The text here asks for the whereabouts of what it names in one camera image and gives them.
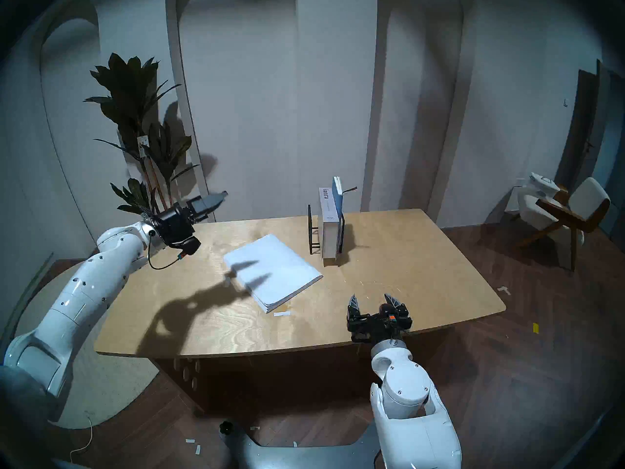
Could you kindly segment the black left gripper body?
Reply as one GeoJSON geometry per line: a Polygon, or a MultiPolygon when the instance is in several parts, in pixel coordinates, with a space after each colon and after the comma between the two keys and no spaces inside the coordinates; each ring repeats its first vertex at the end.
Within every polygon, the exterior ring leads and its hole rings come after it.
{"type": "Polygon", "coordinates": [[[195,248],[196,237],[188,203],[174,203],[160,214],[151,214],[151,222],[163,243],[170,248],[195,248]]]}

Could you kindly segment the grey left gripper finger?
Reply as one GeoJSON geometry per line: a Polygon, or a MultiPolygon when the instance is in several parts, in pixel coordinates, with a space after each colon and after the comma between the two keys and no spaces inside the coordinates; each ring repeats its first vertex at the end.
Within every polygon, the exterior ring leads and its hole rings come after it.
{"type": "Polygon", "coordinates": [[[228,196],[227,191],[195,196],[188,200],[188,208],[193,212],[213,212],[228,196]]]}
{"type": "Polygon", "coordinates": [[[200,223],[208,218],[214,210],[221,205],[221,202],[189,202],[191,212],[191,222],[200,223]]]}

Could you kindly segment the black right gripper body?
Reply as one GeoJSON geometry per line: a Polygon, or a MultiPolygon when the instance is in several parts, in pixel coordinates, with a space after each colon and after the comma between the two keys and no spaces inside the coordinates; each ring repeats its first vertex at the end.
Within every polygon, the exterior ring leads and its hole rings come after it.
{"type": "Polygon", "coordinates": [[[347,330],[351,334],[353,343],[375,345],[386,340],[400,340],[402,333],[408,331],[413,324],[413,319],[395,320],[386,315],[362,315],[362,320],[357,323],[348,323],[347,330]]]}

